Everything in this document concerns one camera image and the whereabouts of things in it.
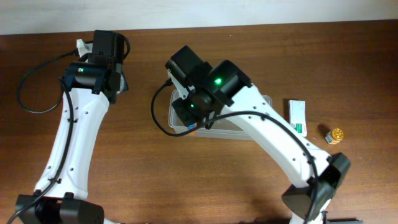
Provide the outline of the orange vitamin tube white cap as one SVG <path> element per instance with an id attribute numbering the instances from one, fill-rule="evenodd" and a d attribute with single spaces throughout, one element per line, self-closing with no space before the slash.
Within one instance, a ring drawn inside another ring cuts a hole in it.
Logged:
<path id="1" fill-rule="evenodd" d="M 190 135 L 195 135 L 197 133 L 196 127 L 197 127 L 196 123 L 193 123 L 193 124 L 188 126 L 188 130 L 190 131 Z"/>

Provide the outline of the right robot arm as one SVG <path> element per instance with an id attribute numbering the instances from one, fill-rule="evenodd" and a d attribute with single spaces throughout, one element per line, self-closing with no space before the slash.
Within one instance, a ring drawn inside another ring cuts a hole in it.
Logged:
<path id="1" fill-rule="evenodd" d="M 235 124 L 290 180 L 282 194 L 282 201 L 292 211 L 290 222 L 326 222 L 326 208 L 351 165 L 343 153 L 329 154 L 301 136 L 229 60 L 212 67 L 184 46 L 165 67 L 180 95 L 172 106 L 185 126 L 199 129 L 221 119 Z"/>

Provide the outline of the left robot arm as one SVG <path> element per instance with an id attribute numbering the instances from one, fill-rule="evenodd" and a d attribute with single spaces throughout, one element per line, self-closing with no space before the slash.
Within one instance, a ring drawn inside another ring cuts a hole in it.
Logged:
<path id="1" fill-rule="evenodd" d="M 96 30 L 70 52 L 79 59 L 60 77 L 62 116 L 52 151 L 31 195 L 19 195 L 14 214 L 22 223 L 109 223 L 100 205 L 87 201 L 88 174 L 101 122 L 116 97 L 128 89 L 122 65 L 128 39 Z"/>

